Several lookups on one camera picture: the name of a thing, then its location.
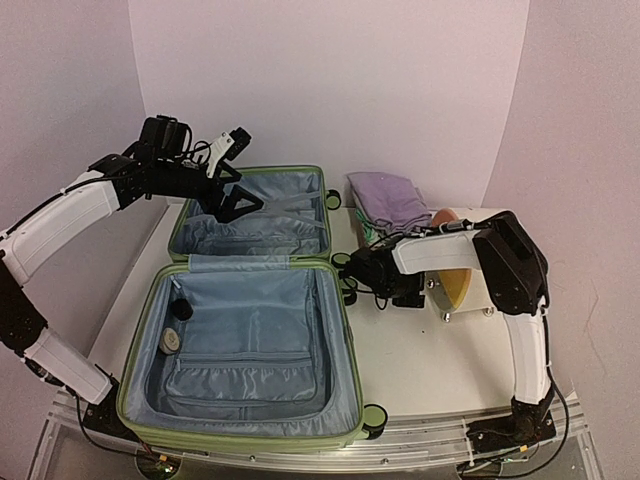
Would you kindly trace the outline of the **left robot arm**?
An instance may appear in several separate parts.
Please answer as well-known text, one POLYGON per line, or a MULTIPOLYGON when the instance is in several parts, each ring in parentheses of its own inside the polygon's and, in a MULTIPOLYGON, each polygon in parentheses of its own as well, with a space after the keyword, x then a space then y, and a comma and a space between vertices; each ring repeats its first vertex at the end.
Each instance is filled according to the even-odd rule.
POLYGON ((242 174, 231 165, 251 141, 241 126, 197 141, 175 117, 148 117, 123 152, 91 163, 2 230, 1 343, 41 382, 72 396, 84 432, 130 438, 134 413, 117 398, 120 380, 51 325, 28 284, 78 237, 140 199, 191 200, 222 224, 261 209, 262 200, 241 186, 242 174))

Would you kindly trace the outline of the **white cylindrical container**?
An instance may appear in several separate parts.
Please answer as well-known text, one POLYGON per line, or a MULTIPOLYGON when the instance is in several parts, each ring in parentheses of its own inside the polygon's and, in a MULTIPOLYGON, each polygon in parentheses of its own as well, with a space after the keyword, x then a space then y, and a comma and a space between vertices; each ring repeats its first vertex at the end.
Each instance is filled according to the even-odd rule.
MULTIPOLYGON (((468 219, 480 221, 500 212, 492 208, 442 208, 432 218, 432 225, 468 219)), ((441 320, 469 312, 492 316, 495 307, 490 300, 483 274, 476 269, 430 271, 425 274, 425 293, 441 320)))

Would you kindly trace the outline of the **green tie-dye garment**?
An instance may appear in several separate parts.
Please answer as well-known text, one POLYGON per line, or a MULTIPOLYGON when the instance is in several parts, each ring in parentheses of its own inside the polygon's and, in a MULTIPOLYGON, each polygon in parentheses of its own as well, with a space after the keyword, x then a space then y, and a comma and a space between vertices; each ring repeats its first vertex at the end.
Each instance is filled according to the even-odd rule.
POLYGON ((355 214, 362 230, 363 241, 367 246, 380 242, 393 234, 391 224, 386 219, 372 219, 360 209, 356 209, 355 214))

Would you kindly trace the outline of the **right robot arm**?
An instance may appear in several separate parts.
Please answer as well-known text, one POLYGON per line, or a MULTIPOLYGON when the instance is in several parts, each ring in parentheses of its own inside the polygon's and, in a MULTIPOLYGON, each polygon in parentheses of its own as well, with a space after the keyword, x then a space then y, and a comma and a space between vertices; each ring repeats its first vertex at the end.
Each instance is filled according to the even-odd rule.
POLYGON ((444 319, 490 310, 506 322, 514 368, 510 412, 471 423, 474 452, 520 450, 552 439, 560 392, 551 371, 546 258, 510 210, 443 208, 411 233, 392 233, 336 264, 348 289, 399 308, 432 302, 444 319))

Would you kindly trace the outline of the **pink perforated plastic basket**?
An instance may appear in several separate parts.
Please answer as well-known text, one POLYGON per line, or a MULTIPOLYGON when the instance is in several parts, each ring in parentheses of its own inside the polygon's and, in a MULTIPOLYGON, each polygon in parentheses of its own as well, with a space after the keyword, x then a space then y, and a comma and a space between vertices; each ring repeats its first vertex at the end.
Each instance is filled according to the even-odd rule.
POLYGON ((355 210, 355 215, 360 224, 362 239, 366 246, 373 245, 388 236, 384 228, 374 225, 360 209, 355 210))

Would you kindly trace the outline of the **small grey round jar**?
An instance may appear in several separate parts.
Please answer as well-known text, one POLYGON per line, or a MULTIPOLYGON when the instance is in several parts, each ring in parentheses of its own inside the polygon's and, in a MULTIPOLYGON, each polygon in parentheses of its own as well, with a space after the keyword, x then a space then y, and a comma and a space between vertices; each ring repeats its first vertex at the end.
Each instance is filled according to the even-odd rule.
POLYGON ((159 349, 165 355, 174 355, 180 350, 181 340, 179 334, 170 327, 162 331, 159 349))

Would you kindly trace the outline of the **green hard-shell suitcase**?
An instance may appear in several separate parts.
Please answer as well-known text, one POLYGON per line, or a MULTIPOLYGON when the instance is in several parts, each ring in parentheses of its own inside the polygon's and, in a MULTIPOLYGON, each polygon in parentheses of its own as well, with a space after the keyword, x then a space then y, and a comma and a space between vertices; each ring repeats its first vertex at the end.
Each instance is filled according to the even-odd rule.
POLYGON ((150 413, 260 421, 270 405, 319 412, 361 392, 328 218, 333 193, 316 166, 246 168, 263 208, 227 224, 182 208, 127 356, 120 388, 136 421, 150 413), (179 321, 170 304, 187 299, 179 321), (159 349, 173 328, 180 350, 159 349))

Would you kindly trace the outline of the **small black round object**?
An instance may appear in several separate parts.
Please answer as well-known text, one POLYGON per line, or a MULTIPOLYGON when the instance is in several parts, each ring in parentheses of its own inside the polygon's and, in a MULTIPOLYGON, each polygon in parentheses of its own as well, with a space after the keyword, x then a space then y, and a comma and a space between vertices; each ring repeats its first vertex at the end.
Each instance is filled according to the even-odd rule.
POLYGON ((193 316, 193 308, 185 298, 178 298, 170 304, 172 315, 179 321, 188 321, 193 316))

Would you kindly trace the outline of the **curved aluminium rail base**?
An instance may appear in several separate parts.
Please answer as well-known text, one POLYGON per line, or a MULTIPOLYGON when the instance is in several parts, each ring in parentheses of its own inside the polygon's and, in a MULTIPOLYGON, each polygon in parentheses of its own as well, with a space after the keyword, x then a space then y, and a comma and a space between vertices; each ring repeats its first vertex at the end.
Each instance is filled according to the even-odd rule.
POLYGON ((436 479, 599 479, 602 470, 578 400, 443 415, 369 415, 363 395, 331 394, 296 416, 270 405, 260 421, 150 413, 136 421, 119 388, 99 405, 60 390, 43 427, 33 479, 225 479, 240 473, 308 475, 429 473, 436 479))

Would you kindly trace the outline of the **purple garment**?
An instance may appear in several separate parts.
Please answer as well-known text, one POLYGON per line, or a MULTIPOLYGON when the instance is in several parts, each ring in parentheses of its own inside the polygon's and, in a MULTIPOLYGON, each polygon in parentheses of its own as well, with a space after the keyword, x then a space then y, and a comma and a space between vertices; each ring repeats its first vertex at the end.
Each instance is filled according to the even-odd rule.
POLYGON ((386 233, 429 227, 432 215, 412 181, 384 172, 347 175, 357 208, 375 228, 386 233))

